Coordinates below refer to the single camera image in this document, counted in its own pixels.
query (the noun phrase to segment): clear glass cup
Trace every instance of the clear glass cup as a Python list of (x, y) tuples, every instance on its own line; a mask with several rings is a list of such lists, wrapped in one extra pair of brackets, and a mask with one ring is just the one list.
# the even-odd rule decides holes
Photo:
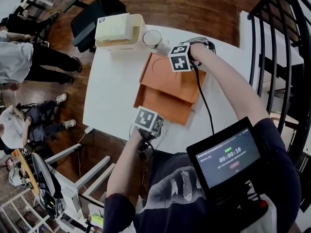
[(162, 40), (162, 35), (158, 30), (148, 30), (142, 37), (142, 41), (151, 49), (156, 49)]

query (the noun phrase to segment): screen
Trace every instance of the screen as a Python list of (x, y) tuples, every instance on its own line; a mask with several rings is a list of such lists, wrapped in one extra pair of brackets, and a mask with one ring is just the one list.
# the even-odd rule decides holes
[(260, 158), (248, 128), (196, 155), (209, 188), (231, 178)]

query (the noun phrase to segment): shoe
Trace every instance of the shoe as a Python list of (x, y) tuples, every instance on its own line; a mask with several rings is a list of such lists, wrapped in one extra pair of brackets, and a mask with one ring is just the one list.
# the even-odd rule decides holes
[(65, 129), (68, 129), (68, 128), (72, 128), (72, 127), (76, 126), (77, 122), (76, 122), (76, 120), (72, 119), (72, 120), (63, 122), (63, 125), (64, 125)]
[(45, 48), (49, 48), (50, 43), (48, 41), (42, 41), (42, 42), (40, 42), (40, 46), (45, 47)]
[(81, 63), (80, 59), (78, 57), (72, 57), (72, 59), (74, 59), (78, 63), (78, 67), (77, 67), (76, 71), (81, 72), (82, 71), (82, 63)]
[(60, 15), (59, 11), (56, 11), (53, 13), (53, 15), (50, 16), (50, 19), (52, 20), (52, 23), (55, 22), (56, 18), (58, 18)]
[(67, 99), (66, 93), (63, 93), (63, 94), (57, 96), (57, 97), (55, 98), (56, 105), (60, 105), (60, 103), (66, 101), (66, 99)]
[(73, 83), (74, 78), (65, 74), (64, 78), (61, 81), (58, 81), (59, 84), (65, 84), (65, 83)]

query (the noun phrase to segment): hand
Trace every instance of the hand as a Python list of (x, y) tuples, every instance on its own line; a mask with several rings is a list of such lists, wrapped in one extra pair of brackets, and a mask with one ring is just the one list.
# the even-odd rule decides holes
[(202, 52), (206, 50), (207, 48), (203, 43), (194, 43), (190, 45), (190, 54), (195, 61), (199, 61)]
[(30, 35), (30, 34), (25, 34), (24, 35), (24, 41), (31, 41), (31, 39), (32, 39), (32, 36)]
[(27, 17), (28, 17), (28, 11), (27, 11), (27, 10), (24, 10), (22, 14), (23, 14), (23, 17), (24, 17), (25, 19), (27, 19)]
[(29, 127), (32, 123), (33, 119), (29, 116), (27, 117), (26, 121), (25, 121), (25, 126)]
[(18, 110), (18, 111), (16, 111), (16, 114), (18, 115), (18, 117), (20, 117), (22, 119), (25, 118), (25, 113), (23, 111)]
[(9, 84), (8, 84), (8, 88), (9, 88), (9, 90), (11, 90), (11, 91), (17, 91), (17, 90), (19, 89), (19, 85), (16, 84), (16, 83), (9, 83)]

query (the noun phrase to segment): wooden floor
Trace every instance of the wooden floor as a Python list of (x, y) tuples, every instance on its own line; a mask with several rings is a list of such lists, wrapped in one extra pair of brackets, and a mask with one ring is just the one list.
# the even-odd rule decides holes
[[(66, 6), (63, 2), (50, 11), (47, 11), (44, 18), (47, 18), (53, 11), (60, 10)], [(93, 0), (82, 0), (90, 3)], [(229, 44), (238, 46), (238, 25), (239, 13), (241, 10), (249, 12), (259, 0), (121, 0), (127, 6), (131, 14), (141, 14), (147, 24), (168, 26), (172, 28), (188, 30), (210, 36)], [(75, 119), (77, 127), (62, 132), (49, 145), (58, 153), (78, 142), (83, 136), (85, 125), (82, 124), (84, 101), (88, 77), (90, 74), (93, 54), (89, 52), (79, 53), (72, 45), (72, 33), (70, 22), (81, 11), (80, 8), (71, 8), (67, 13), (61, 14), (53, 24), (49, 35), (51, 48), (81, 58), (83, 71), (74, 74), (73, 85), (58, 85), (55, 83), (25, 82), (17, 91), (17, 101), (21, 104), (39, 103), (49, 100), (61, 93), (67, 93), (68, 100), (64, 104), (60, 120)], [(6, 92), (7, 105), (15, 103), (14, 92)], [(84, 146), (81, 153), (81, 173), (89, 171), (95, 164), (107, 155), (111, 161), (116, 162), (122, 151), (123, 144), (104, 133), (93, 131), (82, 141)], [(135, 174), (131, 183), (131, 201), (135, 202), (140, 190), (140, 168), (139, 161), (135, 166)], [(62, 165), (57, 168), (62, 174), (76, 181), (79, 179), (79, 163), (77, 154), (74, 153)], [(100, 188), (96, 196), (100, 196), (104, 186)]]

